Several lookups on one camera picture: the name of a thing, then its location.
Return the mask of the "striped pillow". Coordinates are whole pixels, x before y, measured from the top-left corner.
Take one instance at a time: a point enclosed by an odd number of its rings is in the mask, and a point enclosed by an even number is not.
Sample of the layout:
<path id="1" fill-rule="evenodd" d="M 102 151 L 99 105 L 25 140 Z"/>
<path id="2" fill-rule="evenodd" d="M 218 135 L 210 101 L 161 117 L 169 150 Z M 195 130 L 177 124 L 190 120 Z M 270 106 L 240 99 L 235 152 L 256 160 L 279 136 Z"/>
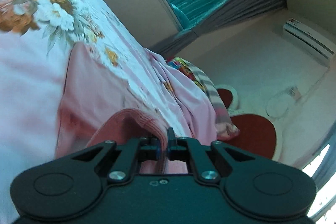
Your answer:
<path id="1" fill-rule="evenodd" d="M 240 130 L 233 124 L 230 117 L 230 114 L 238 109 L 237 91 L 228 85 L 216 88 L 200 68 L 180 57 L 169 59 L 166 63 L 188 77 L 206 94 L 215 110 L 215 127 L 219 140 L 228 141 L 237 137 Z"/>

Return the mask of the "white air conditioner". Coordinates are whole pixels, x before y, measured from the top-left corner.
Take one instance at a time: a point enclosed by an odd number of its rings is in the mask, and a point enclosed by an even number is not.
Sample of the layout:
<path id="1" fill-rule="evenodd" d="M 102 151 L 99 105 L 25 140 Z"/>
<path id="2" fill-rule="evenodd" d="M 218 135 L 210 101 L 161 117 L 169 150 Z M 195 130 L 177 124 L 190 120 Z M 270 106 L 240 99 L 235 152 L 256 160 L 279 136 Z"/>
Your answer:
<path id="1" fill-rule="evenodd" d="M 290 18 L 283 25 L 283 33 L 292 43 L 309 53 L 316 61 L 329 67 L 335 59 L 335 44 L 302 22 Z"/>

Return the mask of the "floral pink bed sheet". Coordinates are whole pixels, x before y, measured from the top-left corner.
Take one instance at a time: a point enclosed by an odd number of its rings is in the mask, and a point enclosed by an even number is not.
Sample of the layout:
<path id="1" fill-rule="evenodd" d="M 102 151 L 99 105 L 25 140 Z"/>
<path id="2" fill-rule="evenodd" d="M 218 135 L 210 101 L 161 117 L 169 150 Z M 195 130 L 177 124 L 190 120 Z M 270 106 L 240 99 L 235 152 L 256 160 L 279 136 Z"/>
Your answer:
<path id="1" fill-rule="evenodd" d="M 167 102 L 149 52 L 103 0 L 1 0 L 1 223 L 18 217 L 10 198 L 17 174 L 84 148 L 97 130 L 71 114 L 63 126 L 58 116 L 77 42 L 177 135 L 190 135 L 179 105 Z"/>

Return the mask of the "pink blanket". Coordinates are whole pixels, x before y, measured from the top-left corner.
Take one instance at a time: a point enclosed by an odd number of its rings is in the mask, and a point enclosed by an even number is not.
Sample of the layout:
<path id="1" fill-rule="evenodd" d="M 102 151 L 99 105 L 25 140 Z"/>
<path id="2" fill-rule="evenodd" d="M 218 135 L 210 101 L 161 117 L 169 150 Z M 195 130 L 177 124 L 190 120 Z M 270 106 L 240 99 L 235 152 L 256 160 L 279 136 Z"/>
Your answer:
<path id="1" fill-rule="evenodd" d="M 193 138 L 202 144 L 216 140 L 215 110 L 201 88 L 178 69 L 167 65 L 161 55 L 150 50 L 147 54 L 153 67 L 170 84 Z"/>

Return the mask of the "pink long sleeve sweater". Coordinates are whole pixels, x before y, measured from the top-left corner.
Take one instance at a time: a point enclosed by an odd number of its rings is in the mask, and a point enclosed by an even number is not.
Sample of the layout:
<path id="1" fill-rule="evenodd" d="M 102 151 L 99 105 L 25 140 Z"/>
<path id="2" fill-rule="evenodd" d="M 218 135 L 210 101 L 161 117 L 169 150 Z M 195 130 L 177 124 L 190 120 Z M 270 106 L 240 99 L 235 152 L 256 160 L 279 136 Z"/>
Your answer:
<path id="1" fill-rule="evenodd" d="M 142 136 L 157 137 L 160 148 L 166 148 L 170 127 L 177 136 L 192 135 L 147 55 L 112 71 L 83 43 L 71 50 L 58 114 L 56 157 L 106 140 L 124 144 Z"/>

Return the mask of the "red white headboard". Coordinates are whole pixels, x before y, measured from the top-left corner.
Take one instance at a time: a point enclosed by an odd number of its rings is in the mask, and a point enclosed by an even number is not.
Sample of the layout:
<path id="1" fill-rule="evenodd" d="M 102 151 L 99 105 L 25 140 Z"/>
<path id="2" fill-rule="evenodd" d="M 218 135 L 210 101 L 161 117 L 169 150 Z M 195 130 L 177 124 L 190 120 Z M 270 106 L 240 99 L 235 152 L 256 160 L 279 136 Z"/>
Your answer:
<path id="1" fill-rule="evenodd" d="M 229 85 L 218 85 L 217 92 L 240 134 L 227 143 L 251 153 L 272 159 L 276 152 L 276 129 L 271 121 L 239 109 L 237 91 Z"/>

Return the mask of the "right grey curtain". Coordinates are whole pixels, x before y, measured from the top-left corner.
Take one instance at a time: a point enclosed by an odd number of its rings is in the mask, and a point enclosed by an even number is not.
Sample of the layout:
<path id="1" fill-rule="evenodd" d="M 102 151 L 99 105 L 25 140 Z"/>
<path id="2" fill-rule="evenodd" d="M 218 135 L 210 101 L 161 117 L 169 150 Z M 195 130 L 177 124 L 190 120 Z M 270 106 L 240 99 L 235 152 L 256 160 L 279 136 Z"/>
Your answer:
<path id="1" fill-rule="evenodd" d="M 286 8 L 286 0 L 225 0 L 210 9 L 195 24 L 161 40 L 150 50 L 165 58 L 171 57 L 205 34 L 283 8 Z"/>

